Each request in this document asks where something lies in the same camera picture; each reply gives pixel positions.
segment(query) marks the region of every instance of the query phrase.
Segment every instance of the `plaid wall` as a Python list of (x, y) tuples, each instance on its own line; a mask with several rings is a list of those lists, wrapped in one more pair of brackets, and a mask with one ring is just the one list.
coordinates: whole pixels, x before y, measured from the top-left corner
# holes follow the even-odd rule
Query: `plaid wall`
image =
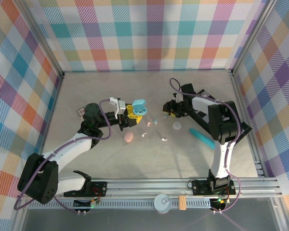
[(233, 65), (266, 0), (27, 0), (66, 71)]
[(289, 0), (279, 0), (238, 81), (270, 176), (289, 209)]
[(27, 157), (39, 152), (59, 78), (12, 0), (0, 0), (0, 231)]

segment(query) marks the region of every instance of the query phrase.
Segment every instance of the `wooden block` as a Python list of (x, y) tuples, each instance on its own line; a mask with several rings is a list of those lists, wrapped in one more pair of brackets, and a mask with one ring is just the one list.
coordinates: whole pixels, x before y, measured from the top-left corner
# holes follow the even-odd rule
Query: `wooden block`
[(186, 210), (186, 196), (179, 196), (179, 210)]

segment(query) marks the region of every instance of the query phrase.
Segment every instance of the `gray floor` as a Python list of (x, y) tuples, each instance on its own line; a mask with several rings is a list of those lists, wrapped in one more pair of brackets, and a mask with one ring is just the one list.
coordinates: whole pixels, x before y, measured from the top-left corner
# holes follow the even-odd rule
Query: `gray floor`
[[(235, 101), (227, 71), (163, 71), (163, 72), (105, 72), (67, 73), (56, 103), (44, 152), (67, 141), (77, 132), (82, 119), (76, 110), (88, 103), (98, 103), (109, 97), (120, 97), (126, 103), (145, 99), (148, 109), (139, 125), (126, 128), (112, 127), (113, 135), (92, 150), (70, 162), (60, 173), (65, 176), (80, 170), (93, 178), (188, 178), (207, 177), (213, 161), (213, 150), (194, 138), (190, 128), (206, 132), (191, 118), (164, 118), (163, 104), (173, 99), (169, 78), (181, 84), (193, 83), (194, 89), (205, 89), (219, 100)], [(104, 104), (105, 111), (113, 106)], [(182, 123), (174, 130), (175, 121)], [(132, 142), (123, 139), (127, 131), (134, 133)], [(247, 139), (233, 151), (230, 170), (239, 177), (256, 177), (257, 173)]]

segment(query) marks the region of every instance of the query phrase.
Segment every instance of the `black bracket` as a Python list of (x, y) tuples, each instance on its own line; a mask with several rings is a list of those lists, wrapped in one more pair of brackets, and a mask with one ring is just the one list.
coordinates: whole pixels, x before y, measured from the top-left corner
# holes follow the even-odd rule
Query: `black bracket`
[(106, 196), (107, 182), (106, 181), (91, 181), (89, 190), (69, 191), (65, 192), (64, 197), (96, 197), (94, 189), (101, 193), (101, 197)]
[(229, 185), (219, 190), (212, 191), (208, 185), (207, 180), (193, 180), (192, 189), (194, 196), (203, 196), (203, 195), (220, 195), (226, 196), (228, 195), (227, 189), (229, 191), (229, 195), (236, 194), (236, 188), (233, 180), (230, 180)]

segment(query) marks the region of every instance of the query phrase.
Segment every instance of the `robotic arm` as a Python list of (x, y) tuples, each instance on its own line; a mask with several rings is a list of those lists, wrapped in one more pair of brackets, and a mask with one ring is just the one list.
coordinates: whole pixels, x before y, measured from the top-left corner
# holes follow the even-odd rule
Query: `robotic arm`
[[(116, 107), (114, 112), (105, 113), (110, 126), (119, 125), (123, 131), (126, 127), (133, 127), (138, 124), (142, 116), (146, 113), (144, 100), (137, 100), (137, 104), (126, 104), (124, 101), (110, 98), (110, 103)], [(98, 144), (99, 140), (86, 139), (85, 137), (102, 137), (103, 132), (100, 128), (107, 127), (106, 120), (96, 103), (88, 104), (85, 107), (84, 121), (77, 134), (61, 146), (59, 151), (42, 167), (32, 183), (30, 184), (26, 195), (41, 204), (46, 204), (51, 201), (57, 194), (77, 191), (84, 194), (92, 193), (91, 177), (81, 171), (74, 171), (69, 177), (58, 178), (59, 172), (74, 158), (80, 154), (92, 149)], [(43, 155), (32, 154), (27, 159), (26, 165), (18, 182), (17, 188), (19, 191), (28, 184), (30, 178), (36, 172), (40, 164), (47, 159), (54, 151), (44, 153)]]
[[(181, 92), (196, 95), (192, 84), (181, 86)], [(232, 149), (235, 142), (230, 144), (230, 147), (228, 148), (227, 168), (225, 168), (225, 158), (227, 146), (235, 139), (238, 133), (234, 116), (223, 104), (181, 93), (175, 93), (173, 95), (175, 100), (165, 103), (163, 111), (177, 118), (190, 116), (215, 140), (214, 160), (209, 170), (206, 185), (202, 185), (202, 187), (208, 189), (206, 193), (209, 193), (209, 191), (214, 193), (216, 190), (229, 187), (233, 182), (230, 180), (230, 176), (226, 170), (229, 171)], [(226, 103), (234, 110), (238, 117), (235, 103), (233, 101), (228, 101)], [(202, 116), (204, 115), (209, 116), (208, 123), (203, 119)]]

